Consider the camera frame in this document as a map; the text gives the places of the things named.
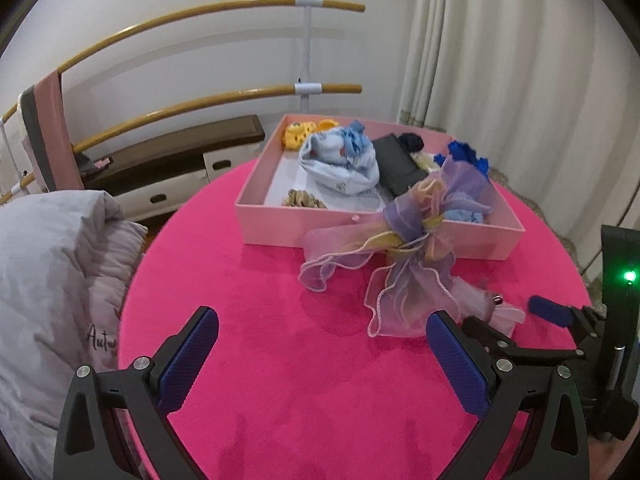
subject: black wallet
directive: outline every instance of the black wallet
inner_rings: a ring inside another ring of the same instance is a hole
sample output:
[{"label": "black wallet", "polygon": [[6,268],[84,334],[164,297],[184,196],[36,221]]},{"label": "black wallet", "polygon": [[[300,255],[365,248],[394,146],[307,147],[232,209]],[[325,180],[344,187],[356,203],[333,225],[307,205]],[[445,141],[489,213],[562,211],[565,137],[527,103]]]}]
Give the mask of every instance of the black wallet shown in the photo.
[{"label": "black wallet", "polygon": [[411,158],[394,134],[374,140],[380,184],[395,198],[429,174]]}]

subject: yellow toy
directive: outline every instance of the yellow toy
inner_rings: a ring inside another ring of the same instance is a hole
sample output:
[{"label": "yellow toy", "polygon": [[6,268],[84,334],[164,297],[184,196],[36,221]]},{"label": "yellow toy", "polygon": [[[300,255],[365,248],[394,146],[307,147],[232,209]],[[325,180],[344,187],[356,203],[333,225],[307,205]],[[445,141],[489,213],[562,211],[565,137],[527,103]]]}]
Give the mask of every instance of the yellow toy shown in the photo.
[{"label": "yellow toy", "polygon": [[306,138],[317,132],[324,132],[335,128],[340,124],[333,119],[323,119],[318,124],[313,122],[291,123],[284,129],[282,134],[282,145],[285,150],[299,150]]},{"label": "yellow toy", "polygon": [[338,121],[334,119],[322,119],[322,121],[320,121],[316,126],[316,129],[319,132],[325,132],[327,130],[330,130],[331,128],[335,128],[336,126],[340,126],[340,124],[338,124]]}]

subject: open pink box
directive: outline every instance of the open pink box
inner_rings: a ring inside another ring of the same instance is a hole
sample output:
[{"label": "open pink box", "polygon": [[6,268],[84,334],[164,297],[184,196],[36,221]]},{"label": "open pink box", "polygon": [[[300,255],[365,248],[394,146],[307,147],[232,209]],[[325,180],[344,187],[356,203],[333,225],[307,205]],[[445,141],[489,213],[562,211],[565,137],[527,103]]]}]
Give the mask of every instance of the open pink box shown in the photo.
[{"label": "open pink box", "polygon": [[[276,127],[236,200],[236,214],[245,244],[302,247],[303,236],[312,229],[362,222],[384,207],[377,192],[363,198],[357,206],[353,206],[353,202],[345,203],[349,198],[335,196],[339,193],[323,188],[311,179],[305,180],[306,174],[298,164],[297,152],[283,150],[281,139],[287,125],[318,122],[326,118],[287,114]],[[353,121],[347,117],[334,119],[343,125]],[[453,140],[447,134],[424,128],[358,120],[365,125],[365,133],[371,140],[391,133],[413,132],[422,137],[424,150],[429,153],[446,154],[447,144]],[[312,192],[329,209],[281,206],[291,188]],[[449,220],[442,223],[441,233],[452,240],[457,257],[504,260],[520,240],[524,227],[503,196],[498,195],[500,200],[494,211],[485,217],[485,224]]]}]

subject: white wall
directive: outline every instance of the white wall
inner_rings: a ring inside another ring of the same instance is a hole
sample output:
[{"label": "white wall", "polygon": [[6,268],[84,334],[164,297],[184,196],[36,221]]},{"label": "white wall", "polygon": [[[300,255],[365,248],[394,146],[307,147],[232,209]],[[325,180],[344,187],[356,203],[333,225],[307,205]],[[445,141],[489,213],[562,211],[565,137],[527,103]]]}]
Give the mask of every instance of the white wall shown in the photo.
[{"label": "white wall", "polygon": [[[0,113],[21,91],[101,38],[161,14],[215,1],[38,1],[0,57]],[[313,96],[311,109],[393,121],[414,0],[351,1],[366,4],[366,12],[314,10],[312,79],[360,83],[363,93]],[[181,101],[297,81],[302,74],[302,13],[247,9],[191,18],[129,38],[83,61],[63,75],[72,141]],[[90,154],[241,114],[257,113],[269,131],[284,112],[297,109],[298,99],[292,97],[200,110],[140,128]],[[14,135],[16,129],[15,120],[9,120],[8,133]],[[3,174],[6,160],[0,164]]]}]

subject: pink towel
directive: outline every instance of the pink towel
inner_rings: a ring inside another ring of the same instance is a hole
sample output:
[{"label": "pink towel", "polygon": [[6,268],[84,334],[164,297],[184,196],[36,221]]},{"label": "pink towel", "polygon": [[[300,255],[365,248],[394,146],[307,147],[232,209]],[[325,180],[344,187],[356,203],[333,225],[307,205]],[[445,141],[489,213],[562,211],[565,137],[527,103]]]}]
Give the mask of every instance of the pink towel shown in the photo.
[{"label": "pink towel", "polygon": [[36,184],[41,190],[47,190],[47,183],[42,176],[42,172],[40,171],[40,167],[36,161],[36,156],[33,153],[33,148],[31,147],[31,142],[29,140],[29,134],[27,132],[27,126],[24,124],[24,117],[22,115],[22,94],[18,96],[18,109],[16,112],[16,120],[18,123],[18,132],[20,133],[20,138],[22,139],[21,144],[22,148],[27,154],[27,158],[31,163],[31,167],[33,168],[33,174],[36,179]]},{"label": "pink towel", "polygon": [[55,70],[34,88],[38,122],[56,189],[84,189],[66,130],[60,73]]}]

